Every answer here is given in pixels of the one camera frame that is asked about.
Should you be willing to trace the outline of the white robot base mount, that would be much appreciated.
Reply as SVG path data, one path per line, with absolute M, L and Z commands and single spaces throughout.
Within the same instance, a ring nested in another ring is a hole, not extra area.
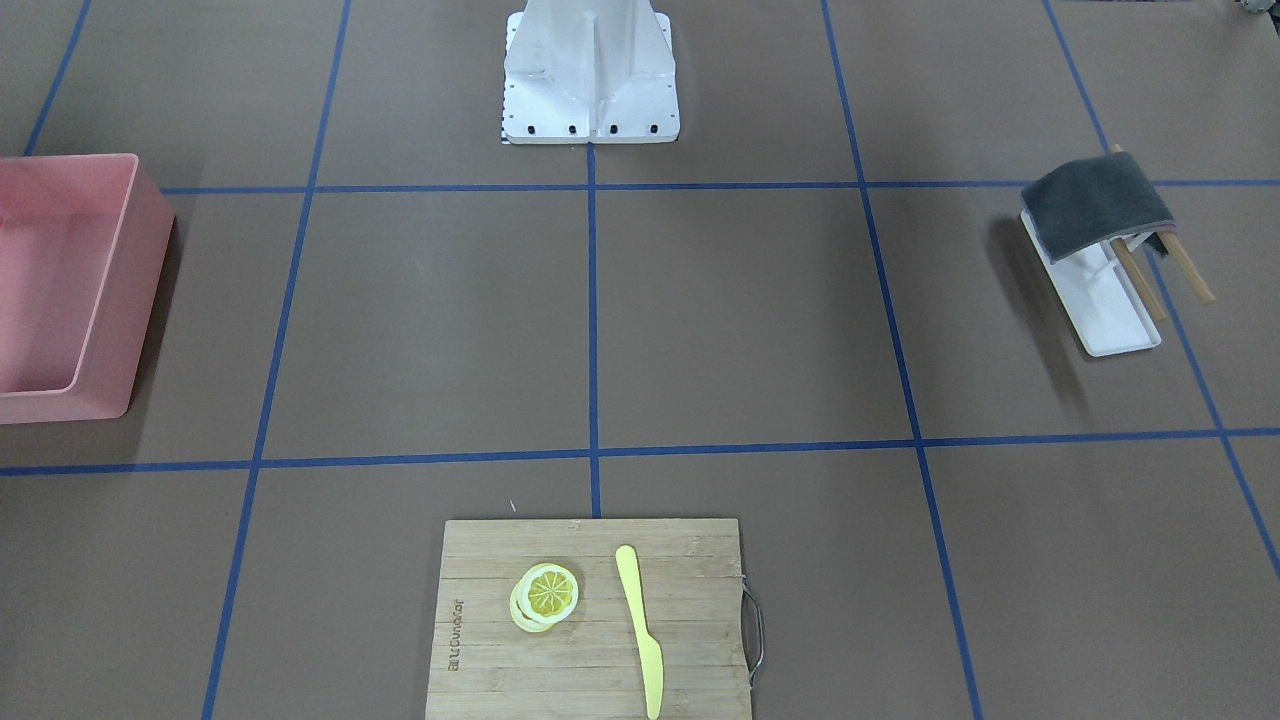
M 678 140 L 672 23 L 652 3 L 529 1 L 504 40 L 503 142 Z

